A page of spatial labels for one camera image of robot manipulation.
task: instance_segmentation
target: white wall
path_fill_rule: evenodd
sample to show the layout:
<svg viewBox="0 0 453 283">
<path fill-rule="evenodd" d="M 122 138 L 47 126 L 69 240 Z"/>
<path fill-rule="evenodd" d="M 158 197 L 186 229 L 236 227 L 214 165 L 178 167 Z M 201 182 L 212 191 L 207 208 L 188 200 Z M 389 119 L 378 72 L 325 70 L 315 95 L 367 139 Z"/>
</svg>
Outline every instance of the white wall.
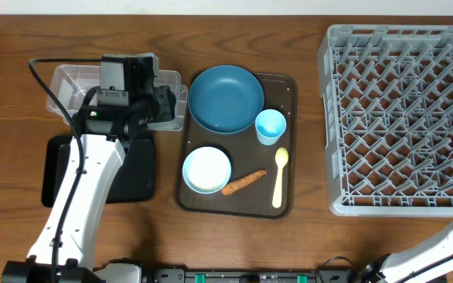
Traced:
<svg viewBox="0 0 453 283">
<path fill-rule="evenodd" d="M 453 16 L 453 0 L 0 0 L 0 14 Z"/>
</svg>

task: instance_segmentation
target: wooden table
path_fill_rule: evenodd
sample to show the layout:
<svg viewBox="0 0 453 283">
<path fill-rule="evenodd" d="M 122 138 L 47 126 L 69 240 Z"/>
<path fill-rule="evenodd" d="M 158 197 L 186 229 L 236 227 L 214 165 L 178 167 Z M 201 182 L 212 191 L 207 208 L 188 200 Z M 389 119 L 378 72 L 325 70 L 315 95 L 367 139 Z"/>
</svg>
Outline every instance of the wooden table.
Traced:
<svg viewBox="0 0 453 283">
<path fill-rule="evenodd" d="M 145 203 L 105 207 L 95 264 L 132 257 L 190 268 L 315 269 L 344 255 L 362 266 L 443 229 L 449 219 L 345 218 L 327 203 L 317 50 L 331 24 L 453 24 L 453 17 L 0 16 L 0 274 L 24 260 L 49 208 L 40 203 L 46 143 L 68 127 L 46 111 L 32 57 L 154 52 L 182 82 L 236 64 L 292 76 L 298 85 L 295 200 L 280 221 L 197 214 L 173 200 L 181 133 L 156 133 L 157 191 Z M 39 65 L 46 82 L 53 64 Z"/>
</svg>

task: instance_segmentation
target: cup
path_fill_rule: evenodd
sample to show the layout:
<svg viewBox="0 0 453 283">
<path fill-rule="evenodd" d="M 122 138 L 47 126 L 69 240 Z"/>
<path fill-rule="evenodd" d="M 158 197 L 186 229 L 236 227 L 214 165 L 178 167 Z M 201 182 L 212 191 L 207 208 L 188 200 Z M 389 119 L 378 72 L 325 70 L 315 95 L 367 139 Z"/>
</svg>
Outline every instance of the cup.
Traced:
<svg viewBox="0 0 453 283">
<path fill-rule="evenodd" d="M 277 110 L 263 110 L 256 117 L 255 128 L 262 145 L 273 145 L 286 130 L 286 119 Z"/>
</svg>

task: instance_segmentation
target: green clip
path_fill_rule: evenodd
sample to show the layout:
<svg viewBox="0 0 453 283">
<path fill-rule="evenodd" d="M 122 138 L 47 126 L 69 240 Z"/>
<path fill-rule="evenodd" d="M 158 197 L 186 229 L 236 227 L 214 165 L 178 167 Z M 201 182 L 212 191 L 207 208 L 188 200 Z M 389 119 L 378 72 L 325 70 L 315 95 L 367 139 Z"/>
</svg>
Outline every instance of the green clip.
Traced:
<svg viewBox="0 0 453 283">
<path fill-rule="evenodd" d="M 304 275 L 296 276 L 296 283 L 307 283 L 307 276 Z"/>
<path fill-rule="evenodd" d="M 195 283 L 205 283 L 205 274 L 195 274 Z"/>
</svg>

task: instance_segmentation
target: dish rack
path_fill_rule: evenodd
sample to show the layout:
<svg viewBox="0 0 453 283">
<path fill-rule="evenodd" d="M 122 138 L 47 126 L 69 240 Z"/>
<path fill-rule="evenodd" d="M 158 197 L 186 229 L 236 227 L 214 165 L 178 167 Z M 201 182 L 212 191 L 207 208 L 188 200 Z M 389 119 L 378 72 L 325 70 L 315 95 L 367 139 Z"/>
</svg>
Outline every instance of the dish rack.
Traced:
<svg viewBox="0 0 453 283">
<path fill-rule="evenodd" d="M 453 213 L 453 26 L 333 25 L 319 48 L 336 215 Z"/>
</svg>

